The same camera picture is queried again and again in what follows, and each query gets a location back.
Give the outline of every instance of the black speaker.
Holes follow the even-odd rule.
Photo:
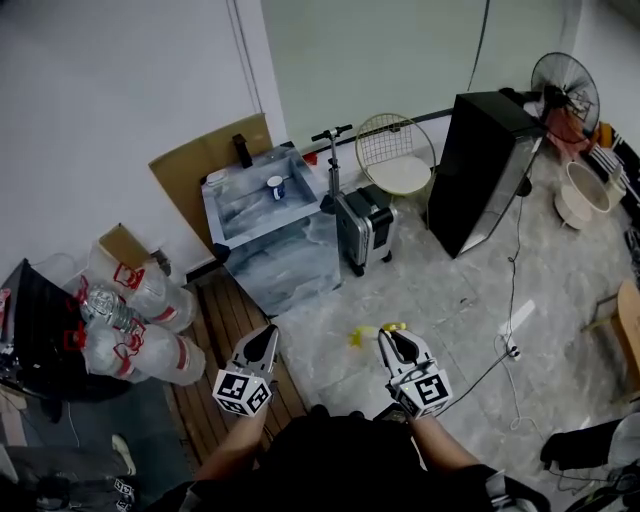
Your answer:
[[[546,128],[499,92],[456,96],[429,200],[429,227],[452,258],[491,236]]]

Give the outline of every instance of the blue and white mug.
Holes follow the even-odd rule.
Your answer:
[[[267,180],[267,186],[271,189],[273,198],[276,201],[280,201],[284,197],[284,180],[282,176],[271,176]]]

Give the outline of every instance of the black cable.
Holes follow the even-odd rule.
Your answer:
[[[500,356],[498,359],[496,359],[496,361],[495,361],[495,362],[494,362],[494,363],[489,367],[489,369],[488,369],[486,372],[484,372],[484,373],[480,376],[480,378],[479,378],[477,381],[475,381],[475,382],[473,383],[473,385],[472,385],[469,389],[467,389],[467,391],[466,391],[466,392],[465,392],[465,393],[464,393],[460,398],[458,398],[455,402],[453,402],[451,405],[449,405],[449,407],[447,407],[447,408],[446,408],[446,409],[444,409],[443,411],[440,411],[438,414],[436,414],[436,418],[437,418],[438,416],[440,416],[441,414],[444,414],[445,412],[447,412],[447,411],[448,411],[449,409],[451,409],[454,405],[456,405],[460,400],[462,400],[465,396],[467,396],[469,393],[471,393],[471,391],[473,391],[473,388],[475,388],[478,384],[480,384],[480,381],[481,381],[482,379],[484,379],[484,378],[489,374],[489,372],[490,372],[491,370],[493,370],[496,366],[498,366],[498,365],[502,362],[502,360],[503,360],[503,359],[505,359],[506,357],[509,357],[510,353],[511,353],[511,351],[507,351],[507,352],[505,352],[502,356]]]
[[[516,222],[516,240],[518,241],[518,247],[516,249],[516,253],[513,256],[509,256],[507,260],[512,265],[512,273],[511,273],[511,297],[509,298],[509,318],[507,319],[507,329],[509,329],[509,336],[505,340],[505,345],[509,343],[511,337],[513,336],[513,329],[511,328],[511,317],[513,316],[513,302],[516,296],[516,272],[517,266],[516,261],[518,260],[518,256],[520,255],[520,219],[522,219],[522,204],[524,203],[524,197],[520,197],[520,210],[518,211],[518,220]]]
[[[522,219],[522,205],[524,202],[524,198],[520,197],[520,210],[518,212],[518,221],[516,222],[516,237],[518,240],[518,247],[516,248],[516,252],[513,256],[509,256],[507,259],[509,260],[509,263],[511,263],[511,265],[513,265],[513,272],[511,274],[511,297],[509,298],[509,319],[507,321],[507,329],[509,330],[509,335],[507,336],[506,340],[505,340],[505,346],[509,343],[509,340],[511,339],[511,336],[513,335],[513,330],[511,329],[511,316],[513,314],[513,302],[515,300],[515,295],[516,295],[516,261],[518,260],[518,256],[520,255],[520,219]],[[471,391],[478,385],[480,384],[480,381],[482,379],[484,379],[491,370],[493,370],[496,366],[498,366],[504,359],[506,359],[507,357],[511,357],[512,354],[515,355],[518,352],[518,348],[517,347],[511,347],[510,350],[507,350],[502,356],[500,356],[490,367],[489,369],[484,372],[480,378],[478,380],[476,380],[471,387],[460,397],[458,398],[455,402],[453,402],[451,405],[449,405],[446,409],[444,409],[443,411],[440,411],[438,414],[436,414],[436,418],[438,416],[440,416],[441,414],[444,414],[446,411],[448,411],[449,409],[451,409],[451,407],[453,407],[454,405],[456,405],[460,400],[462,400],[465,396],[467,396],[469,393],[471,393]]]
[[[489,5],[491,4],[491,0],[486,0],[484,4],[484,17],[482,19],[482,28],[480,29],[480,40],[478,41],[478,49],[476,50],[476,58],[473,61],[473,69],[471,70],[471,77],[469,78],[469,85],[467,87],[467,92],[471,90],[471,83],[473,82],[473,77],[476,74],[476,68],[478,67],[478,60],[480,59],[480,51],[482,50],[482,43],[484,42],[484,32],[487,28],[487,20],[489,18]]]
[[[551,471],[551,469],[547,469],[547,471],[549,473],[551,473],[554,476],[559,476],[560,478],[568,478],[569,480],[580,480],[582,482],[607,482],[609,483],[609,480],[603,480],[602,478],[579,478],[577,476],[567,476],[564,474],[564,471],[562,473],[555,473],[554,471]]]

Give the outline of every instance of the cardboard box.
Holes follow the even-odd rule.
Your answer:
[[[99,242],[117,261],[133,269],[140,268],[145,261],[151,259],[149,251],[122,224],[101,236]]]

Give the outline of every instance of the forearm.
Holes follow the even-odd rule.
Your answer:
[[[480,464],[434,417],[410,419],[409,425],[428,469],[444,474]]]
[[[268,407],[254,417],[240,416],[225,440],[196,473],[196,480],[225,480],[250,469],[260,445]]]

